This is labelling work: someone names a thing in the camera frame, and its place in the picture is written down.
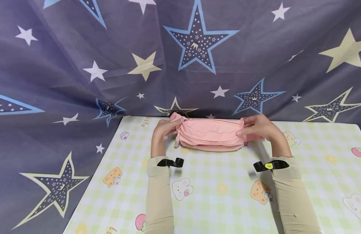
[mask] checkered tablecloth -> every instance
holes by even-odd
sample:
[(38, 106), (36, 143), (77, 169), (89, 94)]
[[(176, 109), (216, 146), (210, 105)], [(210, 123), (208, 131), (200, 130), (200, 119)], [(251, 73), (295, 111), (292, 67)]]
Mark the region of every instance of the checkered tablecloth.
[[(146, 161), (159, 119), (123, 118), (64, 234), (142, 233), (146, 225)], [(275, 124), (288, 137), (293, 155), (303, 166), (303, 180), (323, 233), (361, 233), (358, 126)], [(171, 168), (170, 183), (189, 182), (182, 187), (188, 190), (188, 196), (175, 196), (171, 191), (175, 233), (282, 233), (271, 174), (255, 173), (252, 165), (267, 162), (270, 153), (266, 140), (227, 153), (174, 148), (171, 141), (167, 155), (184, 158), (185, 163), (181, 169)], [(271, 188), (272, 202), (267, 197), (268, 202), (261, 204), (251, 197), (257, 180)]]

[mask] teddy bear print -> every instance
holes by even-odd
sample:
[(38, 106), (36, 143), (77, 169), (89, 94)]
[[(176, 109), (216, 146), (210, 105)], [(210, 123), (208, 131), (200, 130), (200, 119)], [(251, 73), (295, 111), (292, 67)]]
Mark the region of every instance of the teddy bear print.
[(265, 205), (267, 202), (273, 201), (273, 195), (271, 194), (270, 187), (260, 180), (257, 180), (253, 184), (251, 189), (251, 197), (254, 200), (259, 201), (262, 205)]
[(103, 182), (108, 187), (112, 187), (113, 185), (117, 185), (121, 181), (122, 171), (116, 167), (111, 170), (108, 175), (104, 178)]
[(296, 137), (293, 133), (286, 130), (283, 135), (286, 137), (288, 145), (291, 147), (293, 145), (299, 145), (301, 143), (300, 138)]
[(183, 178), (181, 181), (173, 182), (173, 193), (177, 200), (181, 201), (188, 195), (192, 194), (193, 187), (190, 184), (190, 180), (188, 178)]
[(350, 197), (343, 198), (343, 203), (355, 216), (361, 219), (361, 196), (352, 194)]

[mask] pink fabric pouch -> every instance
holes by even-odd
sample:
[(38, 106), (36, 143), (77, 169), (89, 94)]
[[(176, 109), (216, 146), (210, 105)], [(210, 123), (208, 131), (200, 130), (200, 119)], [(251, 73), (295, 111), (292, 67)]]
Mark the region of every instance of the pink fabric pouch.
[(227, 152), (235, 151), (244, 146), (245, 142), (261, 140), (262, 137), (249, 134), (238, 137), (236, 132), (244, 128), (244, 118), (238, 121), (224, 119), (187, 119), (178, 113), (170, 116), (171, 120), (184, 119), (176, 128), (178, 134), (175, 148), (179, 144), (204, 151)]

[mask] black plastic clip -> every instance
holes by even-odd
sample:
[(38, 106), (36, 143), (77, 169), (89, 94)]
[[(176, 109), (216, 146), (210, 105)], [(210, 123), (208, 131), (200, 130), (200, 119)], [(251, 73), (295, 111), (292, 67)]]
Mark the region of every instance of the black plastic clip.
[(159, 167), (178, 167), (178, 168), (181, 168), (181, 167), (183, 167), (183, 162), (184, 162), (183, 158), (176, 158), (175, 162), (173, 160), (170, 160), (170, 159), (163, 159), (157, 165)]
[(263, 172), (266, 170), (272, 170), (272, 169), (284, 169), (289, 167), (287, 162), (282, 160), (273, 160), (269, 163), (265, 163), (265, 165), (262, 162), (256, 162), (253, 164), (253, 166), (256, 169), (256, 172)]

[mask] star-patterned curtain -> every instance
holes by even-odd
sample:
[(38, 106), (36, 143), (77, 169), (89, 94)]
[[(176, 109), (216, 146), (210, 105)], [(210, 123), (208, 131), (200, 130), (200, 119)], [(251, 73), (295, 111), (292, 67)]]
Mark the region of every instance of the star-patterned curtain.
[(0, 0), (0, 233), (62, 233), (122, 116), (174, 111), (361, 128), (361, 0)]

